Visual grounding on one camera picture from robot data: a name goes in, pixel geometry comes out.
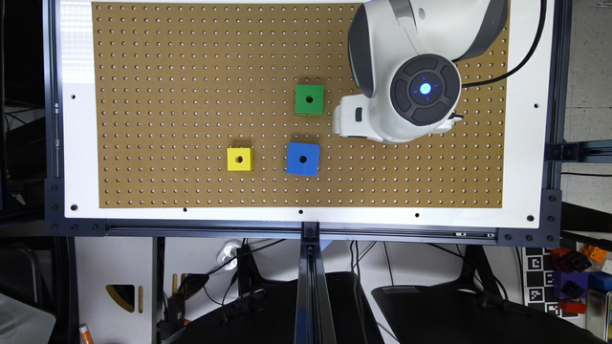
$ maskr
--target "power cord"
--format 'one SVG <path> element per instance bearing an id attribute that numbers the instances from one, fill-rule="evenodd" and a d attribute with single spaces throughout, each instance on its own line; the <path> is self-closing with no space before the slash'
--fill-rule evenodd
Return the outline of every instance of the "power cord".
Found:
<path id="1" fill-rule="evenodd" d="M 357 241 L 353 240 L 351 242 L 351 244 L 348 246 L 349 250 L 351 251 L 351 273 L 355 273 L 354 270 L 354 265 L 353 262 L 355 261 L 355 256 L 353 253 L 353 245 L 355 245 L 356 247 L 356 251 L 357 251 L 357 257 L 359 258 L 360 256 L 360 252 L 359 252 L 359 244 L 357 243 Z M 358 316 L 360 318 L 360 324 L 361 324 L 361 334 L 363 335 L 363 341 L 367 344 L 367 335 L 365 334 L 365 322 L 363 321 L 363 308 L 361 306 L 361 298 L 360 295 L 358 295 L 357 293 L 357 286 L 361 284 L 361 269 L 360 269 L 360 261 L 359 259 L 357 259 L 357 263 L 355 263 L 355 266 L 357 266 L 357 278 L 355 278 L 353 280 L 353 296 L 355 297 L 355 304 L 357 305 L 357 312 L 358 312 Z"/>
<path id="2" fill-rule="evenodd" d="M 459 245 L 455 244 L 455 246 L 457 247 L 457 252 L 459 252 L 459 255 L 461 256 L 461 259 L 464 259 L 465 257 L 463 255 L 463 253 L 461 253 L 461 248 L 459 248 Z M 481 287 L 483 286 L 482 281 L 480 280 L 480 278 L 476 274 L 474 274 L 474 279 L 476 281 L 478 281 L 478 283 L 480 283 Z"/>
<path id="3" fill-rule="evenodd" d="M 391 286 L 395 286 L 393 282 L 393 272 L 391 271 L 391 260 L 389 260 L 389 252 L 386 250 L 386 242 L 382 242 L 384 246 L 384 255 L 386 256 L 386 265 L 389 268 L 389 277 L 391 277 Z"/>
<path id="4" fill-rule="evenodd" d="M 523 262 L 520 252 L 518 251 L 518 247 L 514 248 L 516 251 L 516 260 L 518 261 L 518 267 L 520 268 L 520 294 L 522 298 L 520 299 L 521 305 L 525 304 L 525 276 L 523 276 Z"/>
<path id="5" fill-rule="evenodd" d="M 540 5 L 539 5 L 539 21 L 537 23 L 537 31 L 535 32 L 534 43 L 532 43 L 532 47 L 529 49 L 529 51 L 527 52 L 527 54 L 525 55 L 523 60 L 516 67 L 514 67 L 511 71 L 509 71 L 509 72 L 507 72 L 507 73 L 505 73 L 503 75 L 500 75 L 498 77 L 494 77 L 494 78 L 489 79 L 489 80 L 484 80 L 484 81 L 478 81 L 478 82 L 472 82 L 472 83 L 468 83 L 468 84 L 463 84 L 461 87 L 469 88 L 469 87 L 476 87 L 476 86 L 483 86 L 483 85 L 492 84 L 494 82 L 503 80 L 503 79 L 513 75 L 514 73 L 518 72 L 521 68 L 523 68 L 523 66 L 525 64 L 527 64 L 529 59 L 532 58 L 532 55 L 536 52 L 537 45 L 539 44 L 539 40 L 542 37 L 542 32 L 544 31 L 544 23 L 546 22 L 546 1 L 547 0 L 540 0 Z"/>
<path id="6" fill-rule="evenodd" d="M 370 251 L 370 250 L 371 250 L 371 249 L 374 247 L 374 245 L 376 245 L 376 243 L 377 243 L 377 242 L 372 242 L 372 244 L 370 244 L 370 245 L 369 245 L 369 246 L 368 246 L 368 247 L 365 249 L 365 252 L 364 252 L 364 253 L 361 255 L 361 257 L 360 257 L 360 258 L 359 258 L 357 261 L 358 261 L 358 262 L 360 262 L 360 261 L 361 261 L 361 259 L 363 259 L 363 257 L 365 257 L 365 255 L 367 254 L 367 252 L 369 252 L 369 251 Z"/>
<path id="7" fill-rule="evenodd" d="M 485 273 L 487 273 L 487 274 L 488 274 L 490 277 L 492 277 L 492 278 L 495 280 L 495 282 L 497 283 L 497 285 L 499 285 L 499 288 L 500 288 L 500 289 L 501 289 L 501 290 L 504 292 L 504 299 L 505 299 L 506 301 L 509 301 L 509 299 L 508 299 L 508 292 L 506 291 L 506 287 L 504 287 L 504 285 L 501 283 L 501 281 L 500 281 L 500 280 L 499 280 L 497 277 L 495 277 L 495 275 L 494 275 L 492 272 L 489 272 L 489 271 L 487 271 L 487 270 L 485 270 L 485 269 L 480 269 L 480 268 L 478 267 L 478 265 L 476 265 L 474 262 L 472 262 L 472 260 L 470 260 L 470 259 L 468 259 L 468 258 L 466 258 L 466 257 L 462 257 L 461 255 L 459 255 L 459 254 L 457 254 L 457 253 L 455 253 L 455 252 L 453 252 L 453 251 L 451 251 L 451 250 L 449 250 L 449 249 L 446 249 L 446 248 L 444 248 L 444 247 L 439 247 L 439 246 L 437 246 L 437 245 L 435 245 L 435 244 L 428 244 L 428 245 L 430 245 L 430 246 L 432 246 L 432 247 L 436 247 L 436 248 L 438 248 L 438 249 L 440 249 L 440 250 L 442 250 L 442 251 L 444 251 L 444 252 L 446 252 L 446 253 L 448 253 L 448 254 L 452 254 L 452 255 L 453 255 L 453 256 L 455 256 L 455 257 L 459 257 L 459 258 L 463 259 L 463 261 L 464 261 L 464 262 L 467 262 L 468 264 L 470 264 L 470 265 L 471 265 L 471 266 L 473 266 L 474 268 L 477 268 L 477 269 L 478 269 L 480 272 L 485 272 Z"/>
<path id="8" fill-rule="evenodd" d="M 393 338 L 393 339 L 394 339 L 396 342 L 398 342 L 398 343 L 400 342 L 400 341 L 398 340 L 398 337 L 396 337 L 396 336 L 395 336 L 395 334 L 393 334 L 393 332 L 391 332 L 389 329 L 387 329 L 385 326 L 383 326 L 383 324 L 381 324 L 381 323 L 380 323 L 380 322 L 378 322 L 378 321 L 377 321 L 376 323 L 377 323 L 377 324 L 378 324 L 378 325 L 381 327 L 381 329 L 383 329 L 383 330 L 384 330 L 386 333 L 389 333 L 389 335 L 391 336 L 391 338 Z"/>
<path id="9" fill-rule="evenodd" d="M 207 286 L 203 286 L 203 287 L 202 287 L 202 289 L 204 289 L 204 292 L 206 293 L 206 295 L 208 296 L 208 299 L 209 299 L 210 301 L 212 301 L 213 303 L 215 303 L 215 304 L 217 304 L 217 305 L 219 305 L 219 306 L 221 306 L 221 305 L 222 305 L 222 304 L 221 304 L 221 302 L 216 301 L 215 299 L 213 299 L 212 297 L 210 297 L 210 294 L 208 293 L 208 290 L 207 290 Z"/>

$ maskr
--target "cable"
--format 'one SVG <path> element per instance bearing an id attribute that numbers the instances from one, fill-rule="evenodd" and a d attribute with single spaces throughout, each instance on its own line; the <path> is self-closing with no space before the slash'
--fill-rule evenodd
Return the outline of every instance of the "cable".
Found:
<path id="1" fill-rule="evenodd" d="M 393 282 L 393 272 L 391 271 L 391 261 L 389 260 L 389 252 L 386 250 L 386 242 L 382 242 L 384 245 L 384 255 L 386 256 L 386 265 L 389 267 L 389 276 L 391 277 L 391 286 L 395 286 Z"/>
<path id="2" fill-rule="evenodd" d="M 265 249 L 265 248 L 268 248 L 268 247 L 272 247 L 272 246 L 274 246 L 274 245 L 276 245 L 276 244 L 279 244 L 279 243 L 284 242 L 285 240 L 287 240 L 287 239 L 280 239 L 280 240 L 276 240 L 276 241 L 275 241 L 275 242 L 273 242 L 273 243 L 269 243 L 269 244 L 267 244 L 267 245 L 265 245 L 265 246 L 263 246 L 263 247 L 256 248 L 256 249 L 254 249 L 254 250 L 252 250 L 252 251 L 250 251 L 250 252 L 246 252 L 246 253 L 241 253 L 241 254 L 238 254 L 237 256 L 235 256 L 235 257 L 233 257 L 233 258 L 229 259 L 227 262 L 225 262 L 225 263 L 223 263 L 222 265 L 220 265 L 219 267 L 217 267 L 217 268 L 215 268 L 215 269 L 212 269 L 211 271 L 207 272 L 207 274 L 208 274 L 208 275 L 211 275 L 211 274 L 213 274 L 213 273 L 217 272 L 218 270 L 220 270 L 220 269 L 224 268 L 224 267 L 225 267 L 227 264 L 229 264 L 231 261 L 233 261 L 234 259 L 236 259 L 236 258 L 238 258 L 238 257 L 244 257 L 244 256 L 246 256 L 246 255 L 248 255 L 248 254 L 254 254 L 254 253 L 256 253 L 257 251 L 260 251 L 260 250 Z"/>
<path id="3" fill-rule="evenodd" d="M 351 273 L 355 273 L 354 265 L 353 265 L 353 262 L 355 261 L 355 257 L 353 255 L 353 245 L 356 246 L 357 257 L 360 256 L 359 244 L 357 243 L 357 241 L 353 240 L 351 242 L 351 245 L 348 246 L 348 249 L 351 251 Z M 357 275 L 357 278 L 354 277 L 354 280 L 353 280 L 353 296 L 355 297 L 355 304 L 357 306 L 357 313 L 358 313 L 358 317 L 360 318 L 361 335 L 363 335 L 363 341 L 367 344 L 367 335 L 365 334 L 365 322 L 363 321 L 363 308 L 361 307 L 361 298 L 357 294 L 357 285 L 361 283 L 361 277 L 360 277 L 361 270 L 360 270 L 359 259 L 357 260 L 357 263 L 355 264 L 355 266 L 357 266 L 357 273 L 358 273 L 358 275 Z"/>
<path id="4" fill-rule="evenodd" d="M 478 269 L 478 266 L 474 262 L 472 262 L 471 260 L 469 260 L 466 257 L 462 257 L 461 255 L 459 255 L 459 254 L 457 254 L 457 253 L 455 253 L 455 252 L 453 252 L 451 250 L 448 250 L 448 249 L 446 249 L 444 247 L 439 247 L 439 246 L 437 246 L 435 244 L 428 244 L 428 245 L 430 245 L 432 247 L 436 247 L 438 249 L 441 249 L 442 251 L 444 251 L 444 252 L 446 252 L 448 254 L 452 254 L 455 257 L 459 257 L 459 258 L 463 259 L 464 262 L 468 262 L 470 265 L 472 265 L 473 267 Z M 489 272 L 489 271 L 487 271 L 485 269 L 480 269 L 480 271 L 481 272 L 486 272 L 490 277 L 492 277 L 495 280 L 495 282 L 497 282 L 497 284 L 499 285 L 499 288 L 501 288 L 501 290 L 504 292 L 504 299 L 506 301 L 508 301 L 508 292 L 506 291 L 506 287 L 504 287 L 504 285 L 501 283 L 501 281 L 497 277 L 495 277 L 495 275 L 492 272 Z"/>
<path id="5" fill-rule="evenodd" d="M 389 333 L 389 335 L 391 336 L 391 338 L 395 339 L 395 341 L 396 341 L 396 342 L 398 342 L 398 343 L 400 342 L 400 341 L 398 340 L 398 338 L 395 336 L 395 334 L 393 334 L 393 332 L 389 331 L 389 329 L 387 329 L 385 326 L 383 326 L 383 324 L 381 324 L 381 323 L 380 323 L 380 322 L 378 322 L 378 321 L 377 321 L 376 323 L 377 323 L 377 324 L 378 324 L 378 325 L 381 327 L 381 329 L 383 329 L 383 330 L 384 330 L 386 333 Z"/>
<path id="6" fill-rule="evenodd" d="M 28 124 L 28 123 L 26 123 L 26 122 L 25 122 L 23 119 L 21 119 L 21 118 L 19 118 L 19 117 L 15 116 L 15 115 L 12 115 L 12 114 L 10 114 L 10 113 L 4 113 L 4 114 L 5 114 L 5 116 L 10 116 L 11 118 L 14 118 L 14 119 L 16 119 L 16 120 L 18 120 L 18 121 L 22 122 L 24 125 Z"/>
<path id="7" fill-rule="evenodd" d="M 520 252 L 518 251 L 518 247 L 514 248 L 516 250 L 516 260 L 518 261 L 518 267 L 520 268 L 520 293 L 522 295 L 522 299 L 520 300 L 520 304 L 525 304 L 525 277 L 523 276 L 523 262 Z"/>
<path id="8" fill-rule="evenodd" d="M 210 294 L 208 294 L 208 290 L 207 290 L 207 286 L 203 286 L 202 289 L 204 290 L 204 292 L 207 294 L 208 299 L 214 303 L 216 303 L 217 305 L 221 306 L 221 302 L 215 301 L 212 297 L 210 297 Z"/>
<path id="9" fill-rule="evenodd" d="M 235 281 L 231 281 L 229 283 L 229 287 L 226 289 L 226 293 L 223 294 L 223 299 L 221 299 L 221 311 L 223 311 L 223 315 L 225 316 L 225 320 L 226 322 L 230 321 L 230 317 L 228 316 L 228 313 L 226 312 L 225 309 L 225 303 L 226 303 L 226 297 L 228 296 L 228 292 L 230 292 L 231 286 L 233 286 Z"/>
<path id="10" fill-rule="evenodd" d="M 484 81 L 478 81 L 478 82 L 472 82 L 472 83 L 469 83 L 469 84 L 464 84 L 461 87 L 469 88 L 469 87 L 489 85 L 489 84 L 497 82 L 499 80 L 503 80 L 506 77 L 509 77 L 509 76 L 513 75 L 514 73 L 518 72 L 521 68 L 523 68 L 523 66 L 527 63 L 527 61 L 529 61 L 529 59 L 532 58 L 532 55 L 536 52 L 537 45 L 539 44 L 539 40 L 542 37 L 542 32 L 544 31 L 544 23 L 546 22 L 546 1 L 547 0 L 540 0 L 540 5 L 539 5 L 539 21 L 537 22 L 537 31 L 535 32 L 534 43 L 532 43 L 532 47 L 529 49 L 529 51 L 527 52 L 527 54 L 525 55 L 523 60 L 520 61 L 520 63 L 516 67 L 514 67 L 511 71 L 509 71 L 509 72 L 507 72 L 507 73 L 505 73 L 503 75 L 500 75 L 498 77 L 494 77 L 494 78 L 489 79 L 489 80 L 484 80 Z"/>
<path id="11" fill-rule="evenodd" d="M 461 256 L 461 259 L 464 259 L 465 257 L 463 256 L 463 253 L 461 253 L 461 248 L 459 248 L 459 245 L 455 244 L 455 246 L 457 247 L 457 251 L 459 252 L 459 255 Z M 480 283 L 480 287 L 484 289 L 485 287 L 482 284 L 482 281 L 480 280 L 480 278 L 478 278 L 476 274 L 474 274 L 474 278 L 476 279 L 476 281 L 478 281 L 478 283 Z"/>
<path id="12" fill-rule="evenodd" d="M 162 311 L 162 316 L 163 316 L 162 321 L 165 321 L 168 318 L 168 303 L 166 301 L 167 298 L 168 298 L 168 295 L 166 295 L 164 291 L 164 297 L 162 297 L 162 300 L 164 301 L 164 310 Z"/>
<path id="13" fill-rule="evenodd" d="M 577 172 L 561 172 L 566 176 L 583 176 L 583 177 L 612 177 L 612 175 L 594 174 L 594 173 L 577 173 Z"/>
<path id="14" fill-rule="evenodd" d="M 357 261 L 358 261 L 358 262 L 360 262 L 360 261 L 361 261 L 361 259 L 363 259 L 363 257 L 365 257 L 365 255 L 367 254 L 367 252 L 369 252 L 369 251 L 370 251 L 370 249 L 372 249 L 372 247 L 374 247 L 374 245 L 376 245 L 376 243 L 377 243 L 377 242 L 372 242 L 372 244 L 370 244 L 370 246 L 368 246 L 368 247 L 365 249 L 365 252 L 364 252 L 364 253 L 361 255 L 360 259 L 358 259 Z"/>
<path id="15" fill-rule="evenodd" d="M 7 112 L 7 113 L 5 113 L 5 114 L 7 114 L 7 115 L 12 115 L 12 114 L 21 114 L 21 113 L 23 113 L 23 112 L 28 112 L 28 111 L 38 110 L 38 109 L 44 109 L 44 107 L 42 107 L 42 106 L 36 106 L 36 107 L 30 108 L 30 109 L 10 111 L 10 112 Z"/>

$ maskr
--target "white border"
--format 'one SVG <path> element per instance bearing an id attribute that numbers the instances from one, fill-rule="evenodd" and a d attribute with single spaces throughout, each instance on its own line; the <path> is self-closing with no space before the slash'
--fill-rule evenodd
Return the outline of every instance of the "white border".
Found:
<path id="1" fill-rule="evenodd" d="M 508 79 L 502 208 L 193 207 L 188 212 L 183 212 L 181 208 L 99 208 L 91 0 L 60 0 L 61 42 L 57 53 L 61 61 L 63 90 L 65 215 L 68 218 L 275 220 L 535 228 L 539 223 L 554 0 L 549 0 L 548 4 L 546 26 L 538 49 L 529 63 Z M 534 39 L 538 14 L 539 2 L 512 1 L 510 68 L 529 50 Z M 76 98 L 71 99 L 71 95 L 76 95 Z M 539 108 L 535 108 L 536 103 L 540 105 Z M 77 211 L 70 210 L 72 204 L 78 204 Z M 299 209 L 303 210 L 303 214 L 298 214 Z M 535 216 L 535 220 L 528 222 L 528 215 Z"/>

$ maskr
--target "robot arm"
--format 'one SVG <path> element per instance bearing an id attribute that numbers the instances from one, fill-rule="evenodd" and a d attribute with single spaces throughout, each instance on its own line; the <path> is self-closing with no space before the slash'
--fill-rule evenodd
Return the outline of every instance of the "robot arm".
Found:
<path id="1" fill-rule="evenodd" d="M 361 95 L 342 98 L 334 112 L 334 132 L 406 142 L 450 129 L 460 120 L 452 114 L 461 92 L 461 76 L 451 60 L 487 50 L 503 29 L 507 10 L 507 0 L 373 0 L 361 5 L 348 34 Z M 457 15 L 465 11 L 472 18 Z"/>

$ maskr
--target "blue cube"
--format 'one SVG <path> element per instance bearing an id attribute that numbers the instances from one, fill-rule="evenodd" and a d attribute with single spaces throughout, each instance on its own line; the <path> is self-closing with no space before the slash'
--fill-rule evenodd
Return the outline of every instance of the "blue cube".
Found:
<path id="1" fill-rule="evenodd" d="M 289 142 L 287 173 L 316 177 L 320 150 L 318 144 Z"/>
<path id="2" fill-rule="evenodd" d="M 589 273 L 589 288 L 599 291 L 611 291 L 612 275 L 605 272 Z"/>
<path id="3" fill-rule="evenodd" d="M 553 272 L 555 278 L 555 287 L 553 292 L 555 296 L 562 299 L 574 299 L 574 298 L 584 298 L 586 297 L 586 290 L 589 288 L 589 274 L 587 272 L 563 272 L 563 271 L 555 271 Z M 573 297 L 573 295 L 569 295 L 563 292 L 563 288 L 568 282 L 573 282 L 576 284 L 576 287 L 582 289 L 582 294 L 578 297 Z"/>

